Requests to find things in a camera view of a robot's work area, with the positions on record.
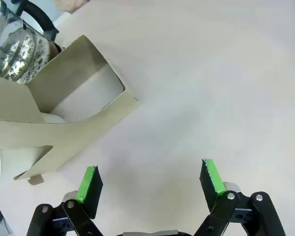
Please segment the open cardboard box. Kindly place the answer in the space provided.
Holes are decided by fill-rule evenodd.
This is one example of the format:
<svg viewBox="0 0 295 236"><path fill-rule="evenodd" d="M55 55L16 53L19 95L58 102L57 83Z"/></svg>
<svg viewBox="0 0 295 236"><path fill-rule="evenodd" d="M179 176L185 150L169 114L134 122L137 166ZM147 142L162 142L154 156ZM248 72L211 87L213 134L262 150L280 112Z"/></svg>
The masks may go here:
<svg viewBox="0 0 295 236"><path fill-rule="evenodd" d="M95 115L74 122L45 122L50 113L103 66L109 65L124 90ZM0 150L44 147L42 157L27 171L1 181L36 177L58 169L138 106L123 78L93 43L82 35L49 62L26 85L0 78Z"/></svg>

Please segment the person's bare hand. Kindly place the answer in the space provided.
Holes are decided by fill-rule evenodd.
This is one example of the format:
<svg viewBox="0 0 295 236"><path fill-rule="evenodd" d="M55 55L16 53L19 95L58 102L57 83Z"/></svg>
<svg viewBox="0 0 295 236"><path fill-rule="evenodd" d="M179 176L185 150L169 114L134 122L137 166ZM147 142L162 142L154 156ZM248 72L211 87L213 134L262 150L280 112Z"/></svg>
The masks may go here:
<svg viewBox="0 0 295 236"><path fill-rule="evenodd" d="M53 0L53 3L58 10L72 14L89 1L90 0Z"/></svg>

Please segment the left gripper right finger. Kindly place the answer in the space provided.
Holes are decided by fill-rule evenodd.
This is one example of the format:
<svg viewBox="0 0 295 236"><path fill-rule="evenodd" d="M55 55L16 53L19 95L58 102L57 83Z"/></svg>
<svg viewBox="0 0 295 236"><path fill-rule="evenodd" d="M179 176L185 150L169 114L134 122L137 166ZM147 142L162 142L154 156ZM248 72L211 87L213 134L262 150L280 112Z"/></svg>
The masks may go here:
<svg viewBox="0 0 295 236"><path fill-rule="evenodd" d="M240 224L247 236L285 236L268 193L243 195L237 184L222 181L212 159L202 160L200 182L209 215L194 236L223 236L230 223Z"/></svg>

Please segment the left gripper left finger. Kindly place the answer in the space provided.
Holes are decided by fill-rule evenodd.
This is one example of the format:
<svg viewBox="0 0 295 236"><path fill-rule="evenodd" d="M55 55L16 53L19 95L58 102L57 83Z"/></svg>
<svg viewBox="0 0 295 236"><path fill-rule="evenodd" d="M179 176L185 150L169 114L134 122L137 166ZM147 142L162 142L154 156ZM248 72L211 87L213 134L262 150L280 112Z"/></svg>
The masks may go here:
<svg viewBox="0 0 295 236"><path fill-rule="evenodd" d="M57 207L40 204L36 207L27 236L103 236L93 223L103 182L97 166L87 167L77 191L67 193Z"/></svg>

